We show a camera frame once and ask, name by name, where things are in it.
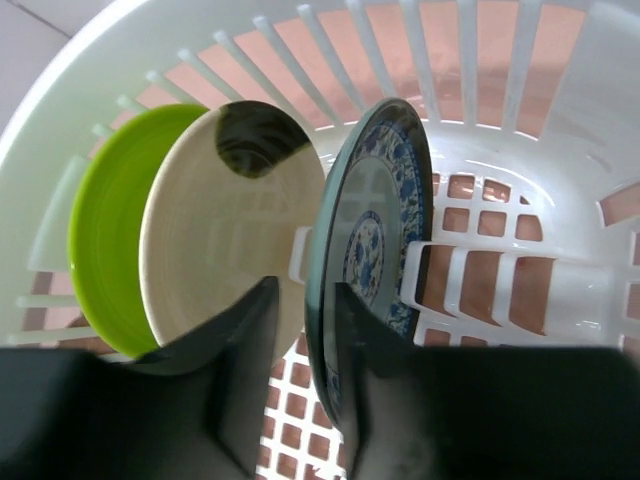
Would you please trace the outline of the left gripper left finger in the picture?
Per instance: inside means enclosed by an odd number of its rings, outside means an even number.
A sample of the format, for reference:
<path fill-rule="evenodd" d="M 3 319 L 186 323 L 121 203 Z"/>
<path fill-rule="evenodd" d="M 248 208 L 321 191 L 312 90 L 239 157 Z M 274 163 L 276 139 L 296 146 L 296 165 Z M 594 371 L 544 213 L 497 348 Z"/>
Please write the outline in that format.
<path fill-rule="evenodd" d="M 251 479 L 279 318 L 266 277 L 130 363 L 85 350 L 1 352 L 5 479 Z"/>

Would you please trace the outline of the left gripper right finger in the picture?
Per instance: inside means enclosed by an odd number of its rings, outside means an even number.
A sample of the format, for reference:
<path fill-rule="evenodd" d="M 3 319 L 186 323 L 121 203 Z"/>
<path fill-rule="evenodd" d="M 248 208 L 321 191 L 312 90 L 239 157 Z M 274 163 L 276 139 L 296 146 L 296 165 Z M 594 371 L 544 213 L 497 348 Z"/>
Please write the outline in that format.
<path fill-rule="evenodd" d="M 351 479 L 635 479 L 639 366 L 610 348 L 419 347 L 335 287 Z"/>

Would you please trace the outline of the blue patterned plate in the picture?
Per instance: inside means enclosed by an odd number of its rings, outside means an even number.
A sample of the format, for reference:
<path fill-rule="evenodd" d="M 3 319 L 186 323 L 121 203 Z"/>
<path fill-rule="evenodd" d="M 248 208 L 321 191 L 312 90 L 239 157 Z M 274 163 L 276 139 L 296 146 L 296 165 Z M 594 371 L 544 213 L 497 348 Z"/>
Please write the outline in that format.
<path fill-rule="evenodd" d="M 311 232 L 305 331 L 318 398 L 339 423 L 334 286 L 347 283 L 378 320 L 412 340 L 418 313 L 401 301 L 407 248 L 432 238 L 433 186 L 423 123 L 387 98 L 351 130 L 331 167 Z"/>

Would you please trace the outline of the lime green plate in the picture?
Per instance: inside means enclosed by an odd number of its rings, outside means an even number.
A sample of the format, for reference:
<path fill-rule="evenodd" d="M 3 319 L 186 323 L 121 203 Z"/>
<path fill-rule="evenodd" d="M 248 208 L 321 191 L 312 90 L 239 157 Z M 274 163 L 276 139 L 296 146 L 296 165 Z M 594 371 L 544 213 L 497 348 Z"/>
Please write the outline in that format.
<path fill-rule="evenodd" d="M 132 358 L 157 347 L 138 279 L 145 204 L 165 156 L 206 111 L 172 104 L 135 116 L 100 147 L 74 198 L 67 252 L 76 298 L 98 336 Z"/>

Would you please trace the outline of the cream plate with black patch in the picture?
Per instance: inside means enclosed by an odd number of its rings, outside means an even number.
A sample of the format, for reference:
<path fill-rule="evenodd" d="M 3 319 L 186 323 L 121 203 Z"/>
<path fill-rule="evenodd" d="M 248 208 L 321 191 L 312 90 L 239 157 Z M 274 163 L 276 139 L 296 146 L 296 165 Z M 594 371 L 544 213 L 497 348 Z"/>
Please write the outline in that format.
<path fill-rule="evenodd" d="M 274 276 L 284 356 L 303 328 L 306 235 L 325 178 L 307 133 L 272 104 L 235 101 L 198 117 L 162 161 L 142 217 L 139 283 L 157 343 Z"/>

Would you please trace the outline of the white pink dish rack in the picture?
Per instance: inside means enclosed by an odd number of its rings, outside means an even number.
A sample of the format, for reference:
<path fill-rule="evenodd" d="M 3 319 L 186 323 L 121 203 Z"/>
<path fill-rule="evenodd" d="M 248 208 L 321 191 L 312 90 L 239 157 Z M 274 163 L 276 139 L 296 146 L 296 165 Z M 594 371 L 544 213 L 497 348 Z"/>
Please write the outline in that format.
<path fill-rule="evenodd" d="M 1 352 L 132 358 L 89 325 L 67 241 L 91 160 L 153 108 L 272 104 L 325 172 L 400 98 L 432 164 L 432 238 L 401 301 L 419 347 L 610 348 L 639 366 L 635 1 L 116 1 L 54 57 L 1 137 Z M 351 479 L 302 331 L 273 354 L 255 475 Z"/>

